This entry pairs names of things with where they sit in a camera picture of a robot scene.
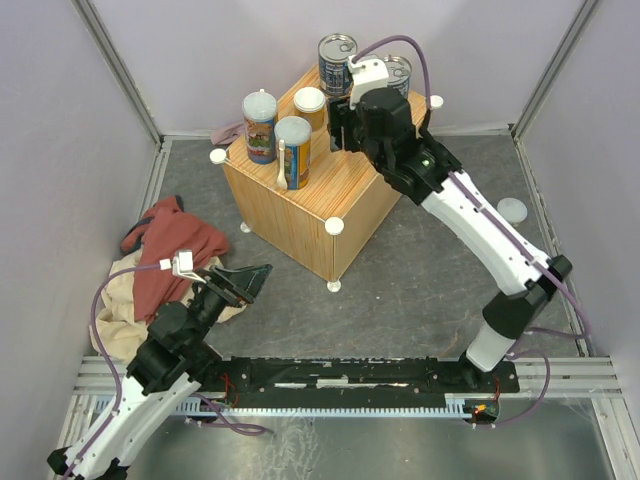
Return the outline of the green orange fruit cup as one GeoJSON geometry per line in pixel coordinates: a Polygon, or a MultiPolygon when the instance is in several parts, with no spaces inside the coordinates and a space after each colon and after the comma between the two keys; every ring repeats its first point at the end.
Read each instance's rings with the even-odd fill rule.
{"type": "Polygon", "coordinates": [[[497,204],[498,213],[512,226],[521,224],[528,216],[528,209],[519,199],[507,197],[497,204]]]}

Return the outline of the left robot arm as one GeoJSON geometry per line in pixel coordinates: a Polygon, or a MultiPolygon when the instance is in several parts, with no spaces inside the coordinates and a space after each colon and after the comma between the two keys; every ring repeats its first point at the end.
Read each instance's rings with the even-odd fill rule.
{"type": "Polygon", "coordinates": [[[215,387],[222,357],[205,338],[227,307],[255,301],[272,271],[269,264],[229,270],[163,259],[157,270],[191,281],[187,305],[162,305],[124,375],[115,375],[115,394],[75,444],[53,451],[47,463],[63,479],[123,479],[150,435],[191,394],[215,387]]]}

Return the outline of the tall yellow drink can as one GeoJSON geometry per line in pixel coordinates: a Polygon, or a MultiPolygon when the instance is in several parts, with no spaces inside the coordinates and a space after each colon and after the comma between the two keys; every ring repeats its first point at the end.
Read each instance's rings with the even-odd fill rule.
{"type": "Polygon", "coordinates": [[[286,178],[288,190],[299,190],[306,186],[311,157],[311,125],[299,116],[287,116],[275,125],[275,137],[283,139],[287,146],[286,178]]]}

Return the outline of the tall can cartoon label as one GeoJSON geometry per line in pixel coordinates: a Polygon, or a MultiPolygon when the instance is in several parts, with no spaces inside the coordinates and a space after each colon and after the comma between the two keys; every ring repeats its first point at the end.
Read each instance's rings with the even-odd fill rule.
{"type": "Polygon", "coordinates": [[[257,164],[269,164],[276,157],[274,128],[277,100],[264,89],[248,94],[242,102],[247,155],[257,164]]]}

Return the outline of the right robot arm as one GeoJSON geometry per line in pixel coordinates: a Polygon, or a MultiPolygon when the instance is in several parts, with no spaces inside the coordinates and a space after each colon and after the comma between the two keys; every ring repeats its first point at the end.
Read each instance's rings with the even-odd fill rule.
{"type": "Polygon", "coordinates": [[[387,184],[446,225],[495,280],[499,292],[483,308],[484,324],[458,368],[463,386],[483,390],[531,322],[566,289],[571,262],[526,241],[427,126],[413,123],[408,100],[396,90],[373,89],[358,103],[330,100],[327,129],[333,149],[364,154],[387,184]]]}

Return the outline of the blue Progresso soup can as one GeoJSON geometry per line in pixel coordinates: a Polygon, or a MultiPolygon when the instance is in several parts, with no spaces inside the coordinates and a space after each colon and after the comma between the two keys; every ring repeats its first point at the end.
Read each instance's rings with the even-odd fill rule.
{"type": "Polygon", "coordinates": [[[357,49],[355,39],[343,33],[329,34],[319,41],[319,84],[326,95],[341,97],[349,93],[352,84],[349,58],[357,49]]]}

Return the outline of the orange cup white lid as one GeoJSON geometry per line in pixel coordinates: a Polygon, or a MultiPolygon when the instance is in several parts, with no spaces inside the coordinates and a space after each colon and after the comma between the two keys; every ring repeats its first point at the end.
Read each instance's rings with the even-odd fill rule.
{"type": "Polygon", "coordinates": [[[295,115],[305,119],[313,131],[324,125],[326,97],[316,87],[303,87],[293,97],[295,115]]]}

